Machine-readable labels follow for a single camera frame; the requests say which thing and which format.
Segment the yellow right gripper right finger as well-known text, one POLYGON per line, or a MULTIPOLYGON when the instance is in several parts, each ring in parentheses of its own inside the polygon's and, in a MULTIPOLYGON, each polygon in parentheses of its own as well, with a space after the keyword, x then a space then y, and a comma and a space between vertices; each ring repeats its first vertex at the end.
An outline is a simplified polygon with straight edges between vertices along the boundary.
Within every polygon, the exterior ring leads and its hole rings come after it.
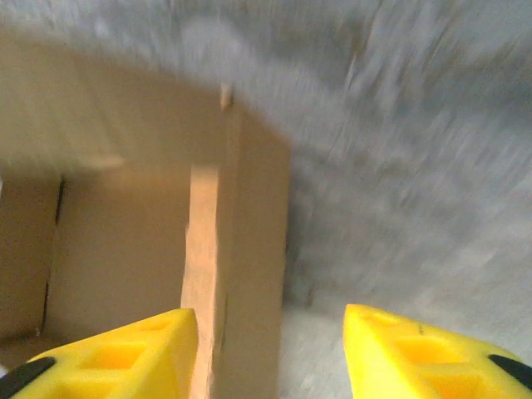
POLYGON ((349 304, 343 346, 355 398, 529 398, 531 367, 494 344, 349 304))

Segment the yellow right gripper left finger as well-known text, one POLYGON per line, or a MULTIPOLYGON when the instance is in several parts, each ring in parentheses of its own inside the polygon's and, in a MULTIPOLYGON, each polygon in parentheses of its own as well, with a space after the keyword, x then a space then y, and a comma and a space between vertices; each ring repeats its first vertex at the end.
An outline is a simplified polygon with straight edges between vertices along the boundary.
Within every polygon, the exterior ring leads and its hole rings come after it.
POLYGON ((178 308, 55 347, 1 378, 3 398, 187 398, 195 313, 178 308))

